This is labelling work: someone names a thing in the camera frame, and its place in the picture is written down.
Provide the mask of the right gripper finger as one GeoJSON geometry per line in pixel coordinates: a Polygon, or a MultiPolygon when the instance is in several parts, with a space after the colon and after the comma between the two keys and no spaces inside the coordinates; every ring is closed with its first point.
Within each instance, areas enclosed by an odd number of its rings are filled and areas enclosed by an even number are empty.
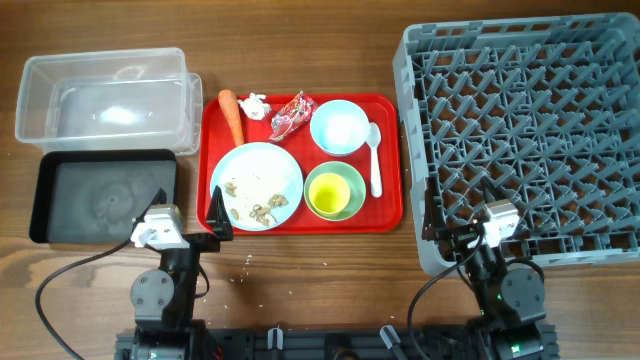
{"type": "Polygon", "coordinates": [[[440,241],[445,238],[445,222],[439,210],[440,192],[437,190],[435,177],[426,178],[425,214],[423,219],[422,239],[440,241]]]}
{"type": "Polygon", "coordinates": [[[511,202],[511,200],[501,190],[498,190],[493,185],[488,177],[483,177],[481,179],[480,188],[486,204],[511,202]]]}

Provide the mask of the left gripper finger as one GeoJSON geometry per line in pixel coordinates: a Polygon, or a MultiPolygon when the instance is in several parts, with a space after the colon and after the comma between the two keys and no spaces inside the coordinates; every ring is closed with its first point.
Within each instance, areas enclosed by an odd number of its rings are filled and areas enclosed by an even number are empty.
{"type": "Polygon", "coordinates": [[[221,188],[216,185],[211,195],[205,223],[211,228],[217,241],[232,241],[233,227],[227,214],[221,188]]]}
{"type": "Polygon", "coordinates": [[[133,222],[134,223],[142,222],[144,220],[144,215],[148,212],[148,210],[152,206],[162,205],[162,204],[165,204],[166,202],[167,202],[167,194],[162,188],[159,188],[156,194],[154,195],[154,197],[152,198],[151,202],[147,205],[147,207],[141,212],[141,214],[138,217],[135,217],[133,219],[133,222]]]}

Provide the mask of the light blue plate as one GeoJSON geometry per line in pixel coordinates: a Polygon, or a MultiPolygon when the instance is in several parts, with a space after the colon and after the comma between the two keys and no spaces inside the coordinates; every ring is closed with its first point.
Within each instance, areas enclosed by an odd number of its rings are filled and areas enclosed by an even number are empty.
{"type": "Polygon", "coordinates": [[[210,177],[209,191],[213,192],[216,185],[222,190],[232,226],[248,232],[264,232],[282,226],[293,218],[303,195],[303,175],[297,161],[283,148],[266,142],[247,143],[224,155],[210,177]],[[227,207],[230,197],[225,193],[224,184],[235,179],[261,180],[284,193],[289,204],[273,210],[278,220],[275,225],[246,227],[231,218],[227,207]]]}

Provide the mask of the green bowl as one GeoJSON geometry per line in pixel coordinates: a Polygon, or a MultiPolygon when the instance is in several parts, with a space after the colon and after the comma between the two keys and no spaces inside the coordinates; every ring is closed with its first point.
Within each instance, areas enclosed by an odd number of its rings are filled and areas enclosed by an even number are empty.
{"type": "Polygon", "coordinates": [[[363,206],[366,194],[366,184],[361,174],[353,166],[339,161],[329,161],[316,166],[309,173],[304,182],[304,199],[307,207],[316,216],[328,221],[344,221],[354,216],[363,206]],[[315,210],[311,208],[310,202],[308,200],[309,187],[312,180],[323,173],[336,173],[342,176],[350,187],[351,197],[348,205],[337,216],[332,218],[327,218],[319,215],[315,210]]]}

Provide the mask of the yellow cup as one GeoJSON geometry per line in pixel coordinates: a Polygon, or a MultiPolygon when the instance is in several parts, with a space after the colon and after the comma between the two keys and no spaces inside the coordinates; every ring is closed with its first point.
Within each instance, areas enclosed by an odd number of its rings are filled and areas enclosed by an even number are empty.
{"type": "Polygon", "coordinates": [[[308,200],[311,208],[327,218],[337,216],[350,201],[350,187],[336,173],[323,173],[314,178],[309,187],[308,200]]]}

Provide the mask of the white plastic spoon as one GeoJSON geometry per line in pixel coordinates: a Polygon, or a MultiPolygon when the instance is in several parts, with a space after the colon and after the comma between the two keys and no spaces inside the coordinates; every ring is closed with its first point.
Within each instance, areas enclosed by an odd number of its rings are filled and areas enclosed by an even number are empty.
{"type": "Polygon", "coordinates": [[[380,173],[378,146],[381,143],[381,133],[378,125],[374,122],[369,123],[369,134],[366,139],[366,143],[370,148],[370,188],[371,195],[375,198],[379,198],[382,193],[382,179],[380,173]]]}

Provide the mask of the white tissue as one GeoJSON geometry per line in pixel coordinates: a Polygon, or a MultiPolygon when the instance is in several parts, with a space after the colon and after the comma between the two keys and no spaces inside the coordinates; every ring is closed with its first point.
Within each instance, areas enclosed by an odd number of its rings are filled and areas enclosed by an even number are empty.
{"type": "Polygon", "coordinates": [[[238,104],[248,118],[263,120],[271,112],[271,106],[265,100],[266,95],[250,93],[248,98],[238,100],[238,104]]]}

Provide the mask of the orange carrot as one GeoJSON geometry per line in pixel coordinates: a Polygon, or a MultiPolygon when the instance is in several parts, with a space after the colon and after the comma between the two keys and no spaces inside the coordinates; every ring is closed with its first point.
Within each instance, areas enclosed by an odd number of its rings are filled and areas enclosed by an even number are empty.
{"type": "Polygon", "coordinates": [[[238,99],[231,90],[224,89],[218,94],[218,102],[220,108],[227,120],[230,128],[233,142],[236,147],[244,144],[244,134],[242,129],[241,117],[239,112],[238,99]]]}

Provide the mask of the red snack wrapper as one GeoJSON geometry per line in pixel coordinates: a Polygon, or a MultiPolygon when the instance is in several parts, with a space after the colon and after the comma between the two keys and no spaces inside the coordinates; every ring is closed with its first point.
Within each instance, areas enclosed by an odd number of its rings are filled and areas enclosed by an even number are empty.
{"type": "Polygon", "coordinates": [[[272,134],[269,140],[272,142],[283,140],[301,125],[310,121],[318,107],[319,105],[314,99],[304,91],[300,91],[272,118],[272,134]]]}

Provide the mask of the light blue bowl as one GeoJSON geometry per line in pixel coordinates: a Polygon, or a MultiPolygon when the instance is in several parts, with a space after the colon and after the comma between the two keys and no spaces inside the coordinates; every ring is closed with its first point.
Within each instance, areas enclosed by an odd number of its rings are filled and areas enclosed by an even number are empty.
{"type": "Polygon", "coordinates": [[[347,100],[331,100],[313,113],[310,134],[323,152],[336,157],[347,156],[365,143],[369,119],[359,105],[347,100]]]}

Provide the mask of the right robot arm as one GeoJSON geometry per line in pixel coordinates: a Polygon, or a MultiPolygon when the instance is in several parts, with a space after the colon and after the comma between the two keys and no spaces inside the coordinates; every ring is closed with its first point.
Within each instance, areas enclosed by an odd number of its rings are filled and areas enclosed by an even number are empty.
{"type": "Polygon", "coordinates": [[[452,247],[454,264],[429,280],[414,296],[407,315],[412,342],[420,356],[428,359],[429,348],[441,358],[541,359],[546,345],[541,329],[544,308],[544,272],[527,258],[507,261],[502,241],[516,232],[520,216],[516,206],[483,177],[485,200],[480,219],[450,227],[438,210],[434,188],[428,179],[425,190],[424,240],[444,242],[452,247]],[[426,329],[433,340],[418,340],[413,331],[413,311],[420,298],[438,281],[456,272],[473,292],[481,315],[446,335],[443,327],[426,329]]]}

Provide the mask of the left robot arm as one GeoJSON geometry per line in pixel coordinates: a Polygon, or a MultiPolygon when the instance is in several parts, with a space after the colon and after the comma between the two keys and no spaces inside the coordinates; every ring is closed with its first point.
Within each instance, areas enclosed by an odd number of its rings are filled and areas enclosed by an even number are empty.
{"type": "Polygon", "coordinates": [[[202,320],[193,318],[198,278],[204,275],[200,255],[220,250],[233,239],[233,229],[220,187],[215,187],[208,208],[212,230],[184,234],[184,219],[173,204],[166,204],[160,189],[134,221],[130,240],[139,248],[159,253],[160,264],[136,278],[130,291],[136,327],[131,339],[119,337],[116,359],[219,359],[221,351],[202,320]]]}

